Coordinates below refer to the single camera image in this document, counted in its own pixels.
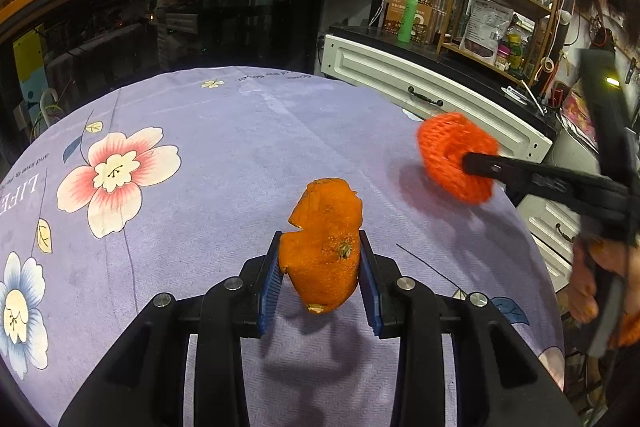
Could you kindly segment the person's right hand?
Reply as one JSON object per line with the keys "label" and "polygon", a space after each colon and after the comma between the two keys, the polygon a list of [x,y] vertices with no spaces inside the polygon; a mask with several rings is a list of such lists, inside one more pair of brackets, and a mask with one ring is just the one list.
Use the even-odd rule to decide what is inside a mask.
{"label": "person's right hand", "polygon": [[568,309],[576,321],[592,322],[599,314],[597,283],[588,268],[587,255],[608,272],[626,275],[626,294],[620,332],[612,336],[611,349],[630,347],[639,341],[639,248],[609,239],[576,239],[573,245],[573,270],[568,284]]}

